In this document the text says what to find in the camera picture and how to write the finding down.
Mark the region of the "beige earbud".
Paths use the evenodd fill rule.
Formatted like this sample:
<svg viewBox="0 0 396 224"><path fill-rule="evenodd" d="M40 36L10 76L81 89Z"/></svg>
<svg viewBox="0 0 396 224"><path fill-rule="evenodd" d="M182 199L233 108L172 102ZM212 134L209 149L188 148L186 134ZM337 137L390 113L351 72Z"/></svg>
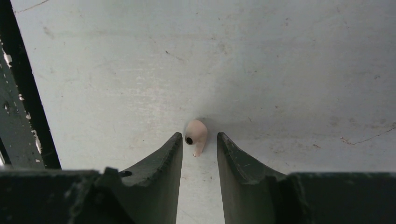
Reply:
<svg viewBox="0 0 396 224"><path fill-rule="evenodd" d="M195 146L193 156L199 157L206 145L208 129L200 120L190 121L185 130L184 140L187 145Z"/></svg>

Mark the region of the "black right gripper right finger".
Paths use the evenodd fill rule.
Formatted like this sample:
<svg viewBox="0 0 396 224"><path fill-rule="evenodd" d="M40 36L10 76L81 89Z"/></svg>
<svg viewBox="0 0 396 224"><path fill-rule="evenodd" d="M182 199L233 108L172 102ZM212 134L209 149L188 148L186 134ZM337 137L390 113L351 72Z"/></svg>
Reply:
<svg viewBox="0 0 396 224"><path fill-rule="evenodd" d="M280 173L217 135L227 224L393 224L394 172Z"/></svg>

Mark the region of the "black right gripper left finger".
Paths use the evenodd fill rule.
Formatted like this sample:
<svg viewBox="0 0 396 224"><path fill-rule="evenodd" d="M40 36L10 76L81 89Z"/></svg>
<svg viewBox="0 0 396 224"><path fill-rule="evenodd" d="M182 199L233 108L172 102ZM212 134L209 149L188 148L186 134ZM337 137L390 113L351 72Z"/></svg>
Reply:
<svg viewBox="0 0 396 224"><path fill-rule="evenodd" d="M3 224L174 224L183 137L119 171L10 170L0 173Z"/></svg>

